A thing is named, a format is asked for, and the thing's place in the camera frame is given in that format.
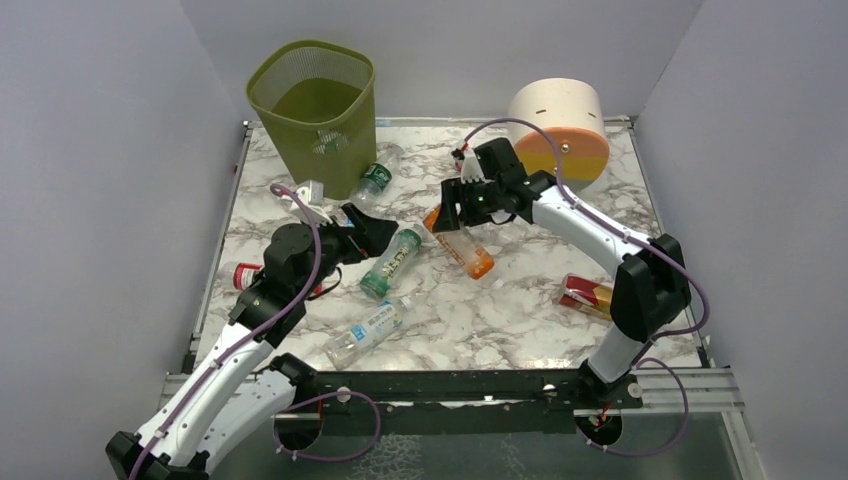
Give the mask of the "orange plastic bottle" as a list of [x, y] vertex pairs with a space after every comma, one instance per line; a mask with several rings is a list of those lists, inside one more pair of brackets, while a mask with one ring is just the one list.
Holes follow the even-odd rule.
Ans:
[[495, 267], [493, 256], [466, 229], [435, 231], [439, 213], [439, 206], [430, 209], [423, 219], [423, 224], [466, 274], [474, 280], [480, 280], [492, 271]]

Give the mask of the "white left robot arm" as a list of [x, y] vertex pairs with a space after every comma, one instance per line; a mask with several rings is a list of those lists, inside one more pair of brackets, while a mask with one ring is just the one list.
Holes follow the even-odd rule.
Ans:
[[106, 447], [120, 479], [206, 479], [272, 414], [314, 388], [316, 371], [274, 350], [306, 314], [306, 298], [337, 266], [382, 255], [398, 229], [351, 203], [351, 225], [315, 213], [278, 228], [264, 265], [241, 292], [212, 350], [168, 403]]

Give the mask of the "red gold label bottle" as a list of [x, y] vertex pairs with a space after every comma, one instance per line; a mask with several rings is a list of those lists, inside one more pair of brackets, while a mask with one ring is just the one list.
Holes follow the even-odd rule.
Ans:
[[561, 282], [555, 303], [589, 316], [611, 321], [612, 293], [613, 289], [609, 285], [569, 273]]

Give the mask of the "green tea bottle white cap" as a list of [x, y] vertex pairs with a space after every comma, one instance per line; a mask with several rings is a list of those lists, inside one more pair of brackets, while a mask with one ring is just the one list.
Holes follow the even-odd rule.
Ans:
[[370, 298], [383, 299], [421, 249], [423, 239], [415, 229], [404, 228], [392, 238], [386, 251], [360, 279], [361, 290]]

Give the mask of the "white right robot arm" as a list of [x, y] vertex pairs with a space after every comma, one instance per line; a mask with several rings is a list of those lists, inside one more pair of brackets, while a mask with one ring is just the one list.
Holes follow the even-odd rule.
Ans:
[[600, 265], [613, 279], [612, 327], [580, 367], [584, 382], [608, 389], [631, 370], [654, 335], [690, 305], [679, 242], [628, 229], [581, 201], [551, 173], [526, 172], [511, 143], [485, 142], [466, 155], [480, 174], [441, 183], [437, 233], [495, 223], [504, 213], [560, 236]]

